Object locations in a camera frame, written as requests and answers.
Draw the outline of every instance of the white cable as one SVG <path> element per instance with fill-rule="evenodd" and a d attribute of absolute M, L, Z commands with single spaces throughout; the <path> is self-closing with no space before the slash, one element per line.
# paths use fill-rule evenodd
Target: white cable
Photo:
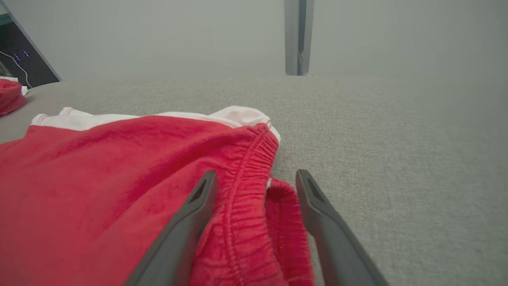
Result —
<path fill-rule="evenodd" d="M 21 69 L 21 70 L 25 73 L 25 75 L 26 75 L 26 85 L 27 85 L 27 86 L 29 86 L 31 89 L 33 89 L 33 87 L 32 87 L 32 86 L 30 85 L 30 83 L 28 82 L 28 73 L 27 73 L 27 72 L 26 72 L 26 71 L 25 71 L 22 67 L 20 67 L 20 66 L 19 66 L 18 62 L 17 62 L 17 61 L 16 61 L 13 57 L 11 57 L 10 55 L 8 55 L 8 54 L 6 54 L 6 53 L 4 53 L 4 52 L 2 52 L 2 51 L 0 51 L 0 53 L 1 53 L 1 54 L 3 54 L 3 55 L 6 55 L 6 56 L 8 56 L 8 57 L 10 57 L 10 58 L 14 61 L 14 63 L 16 64 L 16 66 L 18 66 L 18 68 L 19 68 L 19 69 Z"/>

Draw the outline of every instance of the white trim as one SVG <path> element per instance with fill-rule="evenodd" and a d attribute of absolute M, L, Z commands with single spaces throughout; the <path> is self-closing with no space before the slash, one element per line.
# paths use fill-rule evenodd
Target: white trim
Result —
<path fill-rule="evenodd" d="M 188 112 L 164 112 L 155 115 L 218 122 L 232 128 L 254 126 L 258 123 L 265 123 L 280 142 L 280 134 L 270 123 L 270 118 L 261 111 L 250 107 L 230 106 L 212 113 L 211 115 Z M 102 124 L 139 117 L 141 116 L 120 114 L 92 115 L 75 110 L 71 107 L 65 107 L 57 116 L 39 114 L 32 119 L 31 124 L 82 131 Z"/>

